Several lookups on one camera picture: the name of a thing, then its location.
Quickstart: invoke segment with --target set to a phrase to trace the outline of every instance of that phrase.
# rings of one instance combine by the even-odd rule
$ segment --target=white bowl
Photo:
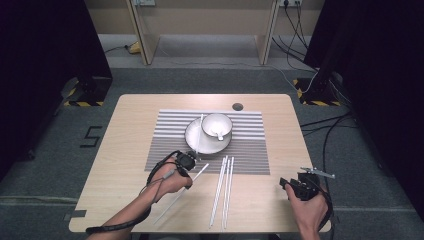
[[[218,138],[219,141],[224,139],[224,136],[231,132],[233,122],[231,119],[222,113],[212,113],[207,115],[202,122],[203,131],[212,137]]]
[[[185,140],[191,149],[198,153],[213,154],[224,150],[231,141],[231,133],[219,141],[216,137],[207,135],[200,125],[200,118],[191,122],[185,131]]]

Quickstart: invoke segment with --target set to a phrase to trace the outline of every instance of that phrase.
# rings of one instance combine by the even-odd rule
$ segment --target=black cable
[[[316,184],[312,179],[309,179],[309,177],[305,177],[304,179],[307,180],[310,184],[314,185],[318,189],[318,191],[321,192],[322,196],[325,199],[325,202],[327,203],[328,209],[327,209],[327,212],[325,213],[323,220],[321,221],[319,225],[318,231],[320,231],[324,227],[325,223],[327,223],[327,221],[331,222],[331,218],[334,215],[333,201],[331,200],[330,192],[328,192],[328,190],[324,191],[324,189],[322,189],[321,186]]]
[[[316,73],[317,72],[317,70],[315,69],[315,68],[313,68],[313,67],[311,67],[311,66],[309,66],[308,64],[306,64],[306,63],[304,63],[303,62],[303,60],[301,59],[301,58],[299,58],[298,56],[296,56],[296,55],[294,55],[294,54],[292,54],[292,53],[290,53],[289,51],[287,51],[286,49],[284,49],[283,47],[281,47],[278,43],[277,43],[277,41],[275,41],[275,39],[274,38],[272,38],[272,41],[280,48],[280,50],[281,51],[283,51],[285,54],[287,54],[287,56],[288,55],[290,55],[290,56],[292,56],[293,58],[295,58],[296,60],[298,60],[299,62],[301,62],[302,64],[304,64],[305,66],[307,66],[307,67],[309,67],[309,68],[311,68],[311,69],[313,69],[313,70],[308,70],[308,69],[300,69],[300,68],[295,68],[295,67],[293,67],[291,64],[290,64],[290,62],[289,62],[289,60],[287,59],[287,63],[290,65],[290,67],[292,67],[292,68],[294,68],[294,69],[296,69],[296,70],[300,70],[300,71],[307,71],[307,72],[312,72],[312,73]]]
[[[302,15],[302,6],[300,6],[300,4],[296,2],[296,8],[297,8],[297,19],[298,19],[298,23],[300,27],[300,33],[302,34],[302,39],[303,39],[303,42],[305,43],[305,47],[306,49],[308,49],[308,44],[306,43],[305,35],[303,34],[302,22],[300,21],[300,16]]]
[[[328,136],[330,135],[331,130],[334,129],[334,127],[343,120],[344,117],[350,115],[351,112],[347,112],[344,115],[340,116],[339,119],[337,119],[337,121],[330,127],[330,129],[328,130],[326,136],[325,136],[325,140],[324,140],[324,144],[323,144],[323,149],[322,149],[322,168],[324,172],[327,172],[327,166],[326,166],[326,159],[325,159],[325,148],[327,146],[327,141],[328,141]],[[327,193],[328,196],[330,197],[331,200],[331,195],[330,195],[330,187],[328,185],[328,180],[327,178],[324,178],[324,182],[325,182],[325,187],[327,188]],[[334,221],[331,221],[331,235],[330,235],[330,239],[334,238],[334,232],[335,232],[335,223]]]
[[[328,122],[328,121],[331,121],[331,120],[334,120],[334,119],[339,119],[339,118],[344,117],[344,116],[349,115],[349,114],[350,114],[350,112],[347,112],[347,113],[345,113],[345,114],[343,114],[341,116],[338,116],[338,117],[331,117],[331,118],[319,120],[319,121],[316,121],[316,122],[305,123],[305,124],[300,125],[300,127],[302,128],[302,127],[306,127],[306,126],[313,125],[313,124]]]
[[[308,136],[308,135],[310,135],[310,134],[312,134],[312,133],[314,133],[314,132],[317,132],[317,131],[319,131],[319,130],[321,130],[321,129],[330,128],[330,127],[331,127],[331,125],[329,125],[329,126],[323,126],[323,127],[319,127],[319,128],[315,128],[315,129],[302,129],[302,131],[310,131],[310,132],[308,132],[308,133],[303,134],[303,137],[306,137],[306,136]],[[343,128],[357,128],[357,127],[353,127],[353,126],[337,126],[337,127],[343,127]]]
[[[303,39],[299,36],[299,33],[297,32],[297,27],[294,27],[293,21],[291,20],[291,18],[290,18],[290,16],[289,16],[289,13],[287,12],[287,8],[285,8],[285,9],[284,9],[284,11],[286,12],[287,18],[289,19],[289,22],[290,22],[290,24],[291,24],[291,25],[292,25],[292,27],[293,27],[293,30],[294,30],[294,38],[297,36],[297,37],[299,38],[300,42],[303,44],[303,46],[305,46],[305,48],[307,49],[307,48],[308,48],[308,46],[306,45],[306,43],[305,43],[305,42],[303,42]]]
[[[168,163],[173,163],[175,165],[177,165],[174,162],[166,162],[168,160],[168,158],[170,158],[172,155],[176,154],[176,153],[181,153],[180,151],[176,150],[171,152],[170,154],[168,154],[168,156],[164,157],[161,161],[157,162],[156,165],[153,167],[152,171],[150,171],[149,176],[147,177],[147,181],[146,181],[146,186],[148,186],[150,184],[150,181],[152,180],[153,176],[155,175],[155,173],[165,164]]]
[[[333,78],[331,78],[330,77],[330,79],[329,79],[329,81],[328,81],[330,84],[331,84],[331,86],[332,86],[332,88],[331,88],[331,93],[333,94],[333,96],[334,96],[334,98],[335,99],[337,99],[337,101],[341,104],[341,105],[344,105],[344,106],[346,106],[347,108],[351,108],[351,106],[350,106],[350,104],[352,103],[351,101],[350,101],[350,99],[348,98],[348,97],[346,97],[345,96],[345,94],[344,93],[342,93],[342,91],[340,91],[338,88],[337,88],[337,86],[336,86],[336,84],[333,82]],[[348,103],[346,103],[344,100],[340,100],[340,98],[338,97],[338,96],[341,96],[344,100],[346,100]]]
[[[128,45],[124,45],[124,46],[121,46],[121,47],[115,47],[115,48],[111,48],[111,49],[108,49],[108,50],[106,50],[106,51],[104,51],[104,53],[106,54],[106,53],[108,53],[108,52],[111,52],[111,51],[114,51],[114,50],[117,50],[117,49],[121,49],[121,48],[125,48],[125,49],[127,49],[127,51],[128,51],[128,53],[130,53],[130,47],[132,46],[132,45],[134,45],[134,44],[136,44],[137,42],[134,42],[133,44],[130,44],[129,46]]]
[[[278,38],[280,39],[280,41],[281,41],[281,43],[284,45],[284,46],[286,46],[288,49],[290,49],[292,52],[295,52],[295,53],[297,53],[297,54],[299,54],[299,55],[301,55],[302,57],[304,57],[305,56],[305,54],[304,53],[301,53],[301,52],[299,52],[299,51],[297,51],[297,50],[295,50],[295,49],[291,49],[286,43],[284,43],[284,41],[283,41],[283,39],[281,39],[281,36],[280,35],[278,35]]]
[[[157,194],[159,192],[159,189],[162,186],[162,183],[163,183],[163,181],[165,179],[166,178],[164,178],[164,177],[159,178],[159,179],[156,179],[155,181],[152,181],[152,182],[146,184],[146,186],[144,186],[143,189],[141,190],[140,193],[142,193],[148,186],[151,186],[151,185],[155,184],[156,182],[159,182],[160,181],[158,190],[156,191],[155,196],[153,197],[152,203],[150,205],[152,205],[155,202],[155,199],[157,197]],[[125,229],[125,228],[133,227],[133,226],[141,223],[142,221],[144,221],[150,215],[150,212],[151,211],[152,211],[152,207],[149,206],[149,208],[143,214],[141,214],[140,216],[136,217],[133,220],[129,220],[127,222],[120,223],[120,224],[114,224],[114,225],[89,227],[89,228],[87,228],[85,230],[85,232],[87,234],[90,234],[91,235],[93,233],[118,231],[118,230],[122,230],[122,229]]]

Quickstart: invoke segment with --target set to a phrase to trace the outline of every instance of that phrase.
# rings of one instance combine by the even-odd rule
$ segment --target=striped mat
[[[228,156],[234,157],[234,174],[269,175],[262,113],[252,111],[161,109],[144,170],[150,172],[158,161],[175,150],[191,150],[185,141],[187,126],[200,118],[201,114],[206,117],[211,113],[222,113],[231,119],[232,139],[221,152],[199,154],[201,160],[197,161],[196,168],[190,172],[196,173],[209,163],[204,173],[219,174],[222,159]]]

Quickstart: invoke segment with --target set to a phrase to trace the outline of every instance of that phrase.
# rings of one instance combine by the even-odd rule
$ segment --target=white plate
[[[198,153],[212,154],[224,150],[230,144],[231,132],[224,136],[224,140],[219,141],[216,137],[211,137],[203,132],[200,125],[200,118],[191,122],[185,131],[187,144]]]

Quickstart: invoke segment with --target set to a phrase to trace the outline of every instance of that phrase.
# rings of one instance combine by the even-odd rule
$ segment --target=wooden table
[[[284,94],[121,96],[75,209],[75,213],[86,211],[85,216],[73,217],[70,230],[84,232],[87,227],[103,224],[139,194],[149,174],[144,168],[160,109],[232,111],[234,103],[241,103],[242,111],[262,113],[270,174],[233,175],[226,229],[221,227],[223,192],[214,224],[209,228],[219,174],[203,173],[156,224],[154,221],[178,193],[168,194],[154,204],[150,216],[133,231],[296,232],[290,203],[279,180],[297,178],[299,168],[311,167],[311,160],[291,99]]]

